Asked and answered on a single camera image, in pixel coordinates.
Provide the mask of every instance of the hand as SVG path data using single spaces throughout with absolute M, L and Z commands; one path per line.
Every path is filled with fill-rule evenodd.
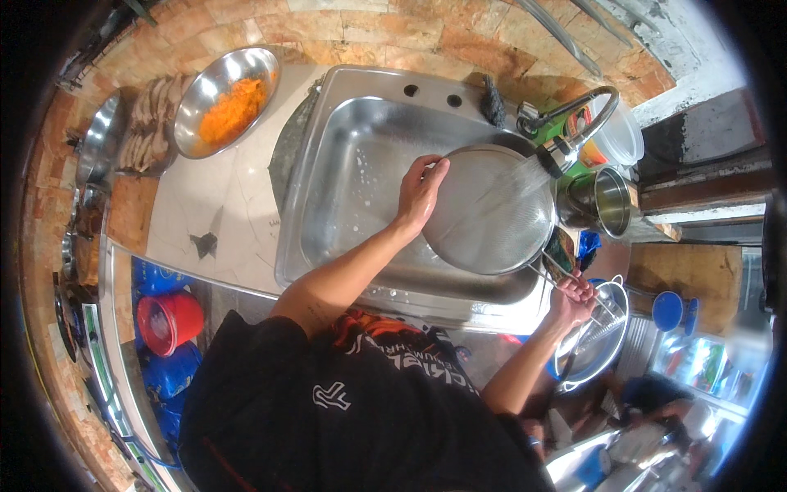
M 433 168 L 427 166 L 437 163 Z M 402 178 L 399 211 L 394 223 L 401 226 L 410 240 L 420 234 L 438 200 L 438 187 L 448 173 L 449 160 L 437 154 L 418 157 Z
M 571 274 L 578 280 L 566 276 L 557 283 L 557 288 L 552 290 L 548 314 L 566 331 L 590 318 L 598 295 L 593 285 L 580 276 L 578 269 Z

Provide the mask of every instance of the mesh strainer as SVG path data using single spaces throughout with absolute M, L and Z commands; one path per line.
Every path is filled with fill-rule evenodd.
M 423 228 L 432 250 L 457 268 L 499 275 L 538 257 L 555 225 L 549 175 L 533 157 L 498 145 L 454 150 Z

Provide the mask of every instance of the stainless steel sink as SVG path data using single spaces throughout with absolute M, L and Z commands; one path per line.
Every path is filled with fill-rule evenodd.
M 475 87 L 414 72 L 349 65 L 330 70 L 290 180 L 276 281 L 286 287 L 384 228 L 396 213 L 401 178 L 419 155 L 474 143 L 531 155 L 513 116 L 503 131 L 486 122 L 478 111 L 481 96 Z M 374 284 L 362 304 L 481 329 L 499 328 L 501 319 L 494 318 L 525 315 L 525 308 L 537 314 L 545 294 L 531 270 L 465 272 L 441 260 L 423 236 Z

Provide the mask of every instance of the countertop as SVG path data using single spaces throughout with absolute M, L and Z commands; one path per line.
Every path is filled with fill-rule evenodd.
M 240 144 L 206 159 L 176 158 L 158 185 L 146 259 L 243 290 L 272 297 L 281 294 L 273 273 L 279 210 L 290 166 L 300 148 L 297 131 L 305 126 L 310 113 L 306 101 L 309 89 L 329 68 L 287 66 L 266 110 L 266 120 Z M 529 334 L 549 308 L 551 287 L 542 284 L 514 305 L 478 303 L 466 320 L 429 321 L 447 327 Z M 395 294 L 385 287 L 370 286 L 359 303 L 383 312 L 400 312 L 402 308 L 390 302 Z M 410 306 L 405 314 L 429 317 L 418 306 Z
M 159 182 L 146 257 L 206 279 L 281 293 L 273 278 L 279 211 L 268 166 L 285 123 L 329 68 L 286 66 L 265 121 L 251 135 L 206 159 L 177 157 Z M 198 251 L 198 239 L 209 246 L 211 234 L 215 249 Z

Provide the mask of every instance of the orange grated vegetable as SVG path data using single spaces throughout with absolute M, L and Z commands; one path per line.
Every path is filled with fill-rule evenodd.
M 219 94 L 219 102 L 202 118 L 199 136 L 212 147 L 227 145 L 254 121 L 265 97 L 261 80 L 240 79 L 233 83 L 230 93 Z

